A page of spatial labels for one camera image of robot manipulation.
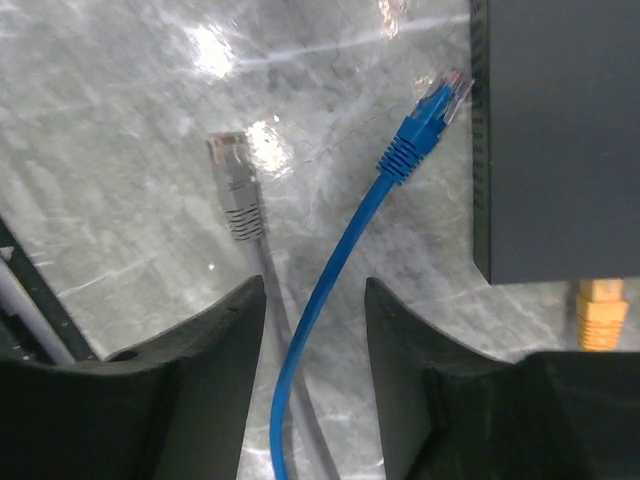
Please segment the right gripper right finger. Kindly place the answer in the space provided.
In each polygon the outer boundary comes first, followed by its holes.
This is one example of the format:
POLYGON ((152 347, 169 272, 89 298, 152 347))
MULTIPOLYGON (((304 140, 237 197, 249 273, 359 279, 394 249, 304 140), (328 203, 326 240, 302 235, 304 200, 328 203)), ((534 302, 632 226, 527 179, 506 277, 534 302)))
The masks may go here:
POLYGON ((367 343, 390 479, 635 479, 639 356, 488 357, 365 288, 367 343))

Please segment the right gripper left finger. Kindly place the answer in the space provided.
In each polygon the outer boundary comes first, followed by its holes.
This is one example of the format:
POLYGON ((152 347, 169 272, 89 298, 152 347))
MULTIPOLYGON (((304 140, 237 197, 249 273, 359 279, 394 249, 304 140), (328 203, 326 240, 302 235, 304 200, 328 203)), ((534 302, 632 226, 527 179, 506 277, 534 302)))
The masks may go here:
POLYGON ((5 479, 233 479, 265 319, 252 277, 107 361, 1 359, 5 479))

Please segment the black network switch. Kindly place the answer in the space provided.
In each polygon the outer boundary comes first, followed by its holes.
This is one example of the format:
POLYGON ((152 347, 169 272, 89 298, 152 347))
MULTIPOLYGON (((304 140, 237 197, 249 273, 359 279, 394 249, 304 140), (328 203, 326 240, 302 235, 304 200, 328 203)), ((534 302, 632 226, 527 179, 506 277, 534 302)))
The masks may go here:
POLYGON ((473 257, 492 284, 639 272, 639 5, 470 5, 473 257))

